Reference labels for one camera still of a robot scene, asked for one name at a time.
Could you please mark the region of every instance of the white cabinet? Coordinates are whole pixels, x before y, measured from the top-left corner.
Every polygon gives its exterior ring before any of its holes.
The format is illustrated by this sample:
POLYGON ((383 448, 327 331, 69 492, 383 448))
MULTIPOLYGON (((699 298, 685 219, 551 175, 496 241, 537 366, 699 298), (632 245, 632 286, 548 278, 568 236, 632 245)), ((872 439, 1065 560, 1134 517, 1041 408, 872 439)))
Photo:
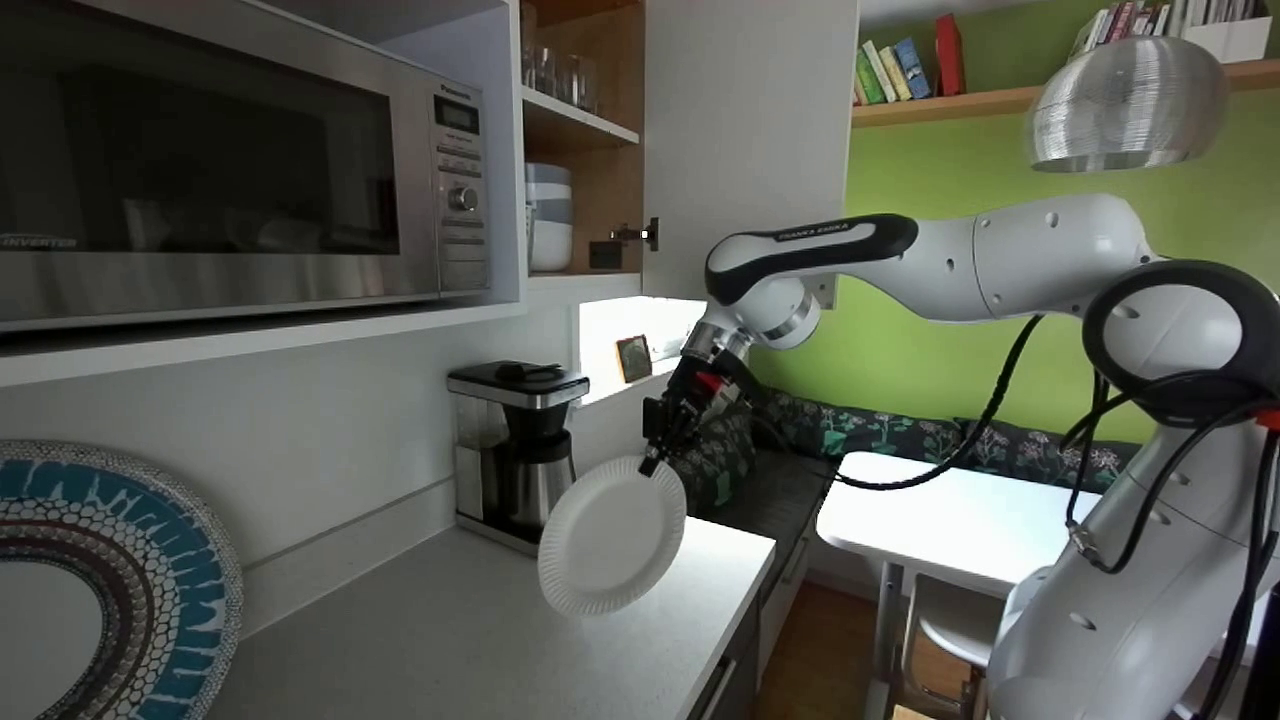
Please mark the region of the white cabinet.
POLYGON ((526 298, 526 162, 572 168, 572 278, 594 241, 659 216, 624 249, 652 298, 704 298, 704 254, 741 227, 843 214, 858 0, 275 0, 485 84, 499 286, 526 298), (537 50, 594 65, 594 109, 526 89, 537 50))
POLYGON ((645 6, 645 292, 704 298, 709 249, 843 214, 858 0, 645 6))

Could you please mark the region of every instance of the microwave window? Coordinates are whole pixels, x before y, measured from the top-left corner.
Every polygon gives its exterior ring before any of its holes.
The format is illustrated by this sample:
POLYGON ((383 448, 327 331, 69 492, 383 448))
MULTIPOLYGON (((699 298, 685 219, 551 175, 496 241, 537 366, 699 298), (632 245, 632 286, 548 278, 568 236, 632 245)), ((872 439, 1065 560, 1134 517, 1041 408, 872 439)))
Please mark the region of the microwave window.
POLYGON ((0 254, 400 254, 388 95, 6 0, 0 109, 0 254))

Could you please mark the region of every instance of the cabinet door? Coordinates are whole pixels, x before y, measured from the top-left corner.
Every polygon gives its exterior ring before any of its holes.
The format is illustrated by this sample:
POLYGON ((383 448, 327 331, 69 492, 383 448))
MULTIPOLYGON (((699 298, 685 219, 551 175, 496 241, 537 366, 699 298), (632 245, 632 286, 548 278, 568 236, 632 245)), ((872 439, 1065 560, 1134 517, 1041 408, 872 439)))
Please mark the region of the cabinet door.
POLYGON ((704 298, 719 236, 843 214, 853 55, 858 0, 645 6, 645 292, 704 298))
POLYGON ((762 608, 735 623, 704 696, 690 720, 751 720, 757 717, 762 608))

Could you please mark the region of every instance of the chair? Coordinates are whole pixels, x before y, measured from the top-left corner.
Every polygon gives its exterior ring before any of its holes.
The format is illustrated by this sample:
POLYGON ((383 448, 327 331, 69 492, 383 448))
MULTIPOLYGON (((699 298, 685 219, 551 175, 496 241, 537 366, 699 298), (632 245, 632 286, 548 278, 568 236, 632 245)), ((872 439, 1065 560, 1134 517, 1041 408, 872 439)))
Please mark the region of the chair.
POLYGON ((945 586, 938 577, 911 577, 911 608, 910 608, 910 641, 906 641, 906 663, 902 663, 902 692, 910 704, 931 711, 931 717, 952 717, 952 720, 971 720, 982 717, 982 683, 983 669, 994 660, 994 643, 1001 633, 1003 600, 982 595, 957 586, 945 586), (967 663, 965 688, 957 688, 960 701, 938 696, 915 683, 911 660, 915 660, 915 641, 927 637, 938 648, 967 663))

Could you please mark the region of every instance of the cable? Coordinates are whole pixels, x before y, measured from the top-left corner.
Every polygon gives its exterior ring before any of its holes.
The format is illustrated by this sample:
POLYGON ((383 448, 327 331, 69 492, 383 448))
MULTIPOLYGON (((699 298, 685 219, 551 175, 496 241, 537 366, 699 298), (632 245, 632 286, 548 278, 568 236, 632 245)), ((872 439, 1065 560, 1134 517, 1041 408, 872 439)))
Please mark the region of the cable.
POLYGON ((1240 717, 1280 717, 1280 586, 1274 586, 1263 633, 1253 654, 1240 717))
POLYGON ((841 485, 853 485, 853 490, 863 490, 863 492, 906 492, 906 490, 922 490, 922 485, 931 485, 938 477, 945 477, 949 469, 957 469, 971 448, 977 448, 977 439, 994 429, 994 416, 1001 411, 1001 406, 1003 406, 1003 391, 1009 391, 1009 380, 1012 380, 1012 373, 1018 373, 1018 366, 1020 366, 1020 358, 1025 358, 1025 349, 1028 349, 1028 341, 1031 341, 1031 331, 1037 331, 1037 325, 1041 325, 1045 317, 1031 317, 1020 331, 1018 331, 1018 341, 1012 341, 1012 349, 1009 349, 1009 358, 1003 358, 1003 370, 1001 370, 1001 375, 998 375, 998 390, 994 390, 994 398, 990 398, 990 408, 982 411, 982 420, 971 424, 971 433, 957 444, 957 454, 952 456, 945 456, 938 469, 927 469, 927 474, 922 474, 922 477, 910 477, 910 479, 858 479, 858 477, 835 477, 841 485))
POLYGON ((1134 560, 1146 530, 1148 530, 1148 517, 1152 517, 1152 507, 1158 507, 1158 495, 1165 492, 1169 477, 1186 463, 1186 456, 1188 456, 1219 420, 1240 416, 1240 411, 1255 411, 1255 408, 1274 408, 1274 399, 1249 399, 1249 406, 1240 406, 1240 408, 1226 408, 1219 416, 1211 416, 1209 424, 1200 424, 1186 444, 1176 444, 1176 454, 1172 454, 1172 456, 1159 463, 1159 474, 1152 477, 1152 490, 1148 490, 1139 512, 1134 517, 1130 542, 1124 542, 1124 550, 1121 550, 1121 556, 1115 556, 1113 563, 1087 546, 1087 538, 1083 538, 1080 524, 1076 524, 1076 542, 1080 542, 1083 560, 1087 560, 1093 567, 1110 574, 1110 577, 1121 577, 1121 574, 1130 567, 1130 560, 1134 560))
POLYGON ((1134 399, 1134 398, 1121 391, 1121 398, 1113 398, 1113 399, 1106 399, 1106 406, 1093 406, 1093 408, 1065 433, 1061 444, 1076 444, 1076 437, 1083 437, 1083 429, 1093 433, 1113 408, 1121 408, 1121 406, 1130 406, 1130 399, 1134 399))
POLYGON ((1087 416, 1095 416, 1093 424, 1083 424, 1083 433, 1080 433, 1080 463, 1076 463, 1076 477, 1074 477, 1074 495, 1067 495, 1067 507, 1065 507, 1065 530, 1076 530, 1076 502, 1080 502, 1080 490, 1083 490, 1083 477, 1087 477, 1087 462, 1093 462, 1093 433, 1095 433, 1095 424, 1099 424, 1099 408, 1110 408, 1110 391, 1113 391, 1113 386, 1110 386, 1110 375, 1106 373, 1093 373, 1093 406, 1087 406, 1087 416))
POLYGON ((1231 608, 1231 623, 1228 623, 1228 641, 1226 641, 1226 654, 1217 660, 1217 673, 1209 680, 1209 692, 1205 692, 1205 704, 1200 704, 1200 720, 1209 720, 1231 680, 1231 669, 1240 663, 1246 658, 1246 641, 1249 641, 1249 622, 1253 622, 1253 595, 1263 579, 1263 567, 1274 563, 1274 554, 1275 554, 1275 530, 1274 524, 1274 485, 1275 485, 1275 444, 1280 437, 1270 433, 1270 444, 1263 444, 1263 456, 1262 456, 1262 469, 1255 469, 1255 485, 1253 485, 1253 521, 1249 521, 1249 560, 1246 560, 1246 586, 1240 586, 1240 595, 1237 595, 1237 608, 1231 608))

